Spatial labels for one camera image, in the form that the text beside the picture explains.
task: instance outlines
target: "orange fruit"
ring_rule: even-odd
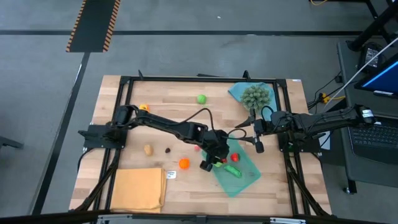
[[[187,158],[180,159],[180,162],[178,162],[178,165],[180,166],[181,169],[188,169],[189,168],[189,159],[187,159]]]

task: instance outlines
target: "computer monitor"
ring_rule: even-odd
[[[373,74],[366,76],[355,88],[382,93],[382,95],[398,95],[398,53],[387,60]]]

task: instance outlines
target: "small white label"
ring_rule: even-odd
[[[166,179],[175,179],[177,177],[177,171],[167,171]]]
[[[362,117],[364,117],[364,118],[368,118],[368,117],[371,117],[371,116],[373,116],[372,113],[362,114]]]

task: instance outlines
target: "small tan object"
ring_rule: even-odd
[[[145,145],[144,151],[145,151],[145,154],[147,154],[147,156],[151,156],[154,153],[154,149],[150,145]]]

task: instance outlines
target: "white cable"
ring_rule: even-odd
[[[346,84],[345,85],[343,85],[343,87],[341,87],[341,89],[339,89],[338,91],[337,91],[337,93],[334,95],[334,96],[332,96],[331,98],[330,98],[330,100],[328,101],[328,103],[325,105],[325,107],[323,108],[323,110],[322,110],[322,112],[324,112],[325,111],[325,109],[326,109],[326,107],[328,106],[328,104],[332,101],[332,99],[334,99],[334,98],[336,98],[336,96],[342,91],[342,90],[344,90],[344,88],[346,88],[350,83],[351,83],[351,81],[353,81],[353,79],[367,66],[367,65],[369,65],[369,63],[371,63],[375,58],[377,58],[377,56],[379,56],[381,53],[383,53],[383,51],[385,51],[387,48],[389,48],[393,43],[395,43],[396,41],[398,40],[398,38],[396,38],[394,41],[392,41],[389,45],[387,45],[386,47],[384,47],[379,53],[377,53],[377,55],[375,55],[370,61],[368,61],[364,66],[362,66],[362,68],[361,69],[359,69],[356,73],[355,73],[355,75],[350,79],[350,80],[348,80],[348,82],[346,82]]]

